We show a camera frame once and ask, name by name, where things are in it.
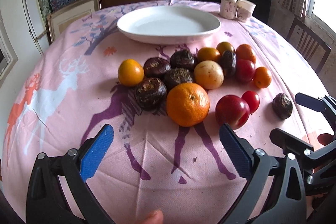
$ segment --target blue gripper pad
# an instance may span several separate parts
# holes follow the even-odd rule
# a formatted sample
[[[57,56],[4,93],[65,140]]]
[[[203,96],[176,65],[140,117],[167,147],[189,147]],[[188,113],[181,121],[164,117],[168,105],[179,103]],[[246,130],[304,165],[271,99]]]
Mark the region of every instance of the blue gripper pad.
[[[298,105],[305,106],[317,112],[323,112],[325,108],[322,100],[302,94],[300,92],[295,95],[295,102]]]
[[[252,176],[252,161],[237,140],[236,136],[234,136],[232,132],[223,125],[219,129],[219,139],[239,176],[249,180]]]
[[[95,142],[82,158],[80,175],[84,182],[92,178],[96,173],[107,150],[113,142],[113,137],[113,127],[109,124],[104,125],[102,132],[96,137]]]

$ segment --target screw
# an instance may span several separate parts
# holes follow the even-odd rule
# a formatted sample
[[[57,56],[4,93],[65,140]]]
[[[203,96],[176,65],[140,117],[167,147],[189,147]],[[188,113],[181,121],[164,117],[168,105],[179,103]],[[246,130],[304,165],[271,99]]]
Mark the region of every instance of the screw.
[[[43,160],[44,157],[45,157],[45,153],[39,153],[39,154],[37,155],[37,158],[38,158],[39,160]]]
[[[295,155],[293,153],[288,153],[287,154],[287,157],[290,159],[290,160],[295,160]]]
[[[308,183],[309,185],[311,185],[313,182],[314,182],[314,178],[313,178],[313,176],[309,176],[309,177],[307,178],[307,183]]]
[[[306,149],[304,150],[304,154],[305,154],[306,156],[309,156],[310,153],[311,153],[310,149],[306,148]]]
[[[263,156],[263,155],[265,155],[265,151],[262,150],[262,149],[260,149],[260,148],[258,148],[258,149],[255,151],[255,153],[256,153],[258,156]]]
[[[77,149],[73,148],[68,151],[68,155],[71,157],[75,156],[76,154],[77,154]]]

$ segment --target jar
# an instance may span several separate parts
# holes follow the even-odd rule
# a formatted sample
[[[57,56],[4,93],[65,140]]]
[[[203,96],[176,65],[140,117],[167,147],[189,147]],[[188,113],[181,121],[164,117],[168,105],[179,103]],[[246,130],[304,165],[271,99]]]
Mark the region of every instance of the jar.
[[[226,19],[235,19],[238,8],[238,0],[221,0],[219,15]]]

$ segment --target white deer print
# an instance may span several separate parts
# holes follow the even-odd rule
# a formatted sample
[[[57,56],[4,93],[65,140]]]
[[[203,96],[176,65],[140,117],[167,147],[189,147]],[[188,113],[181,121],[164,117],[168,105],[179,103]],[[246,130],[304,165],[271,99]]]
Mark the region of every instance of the white deer print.
[[[88,65],[85,63],[85,60],[82,61],[82,63],[80,64],[81,56],[70,62],[67,70],[63,70],[62,68],[64,61],[66,61],[66,59],[63,59],[59,63],[58,69],[60,73],[63,74],[63,81],[60,83],[57,90],[46,90],[46,89],[35,90],[30,105],[25,105],[25,108],[21,114],[19,124],[25,113],[29,110],[35,112],[38,118],[37,125],[31,132],[31,136],[26,146],[24,147],[23,152],[25,155],[27,155],[28,148],[38,128],[40,128],[40,151],[42,150],[44,140],[44,130],[46,128],[46,122],[48,117],[53,115],[53,113],[56,111],[60,103],[65,98],[65,95],[67,94],[69,88],[71,88],[72,90],[77,90],[78,88],[77,75],[79,73],[86,73],[89,71]]]

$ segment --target finger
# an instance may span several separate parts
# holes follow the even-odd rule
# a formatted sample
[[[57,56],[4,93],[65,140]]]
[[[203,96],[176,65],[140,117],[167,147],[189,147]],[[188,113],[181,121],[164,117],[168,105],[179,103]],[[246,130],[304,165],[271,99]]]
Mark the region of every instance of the finger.
[[[330,135],[328,133],[321,134],[317,137],[318,141],[322,145],[328,145],[329,143],[332,142],[333,135]]]
[[[140,224],[163,224],[163,213],[161,210],[153,211]]]

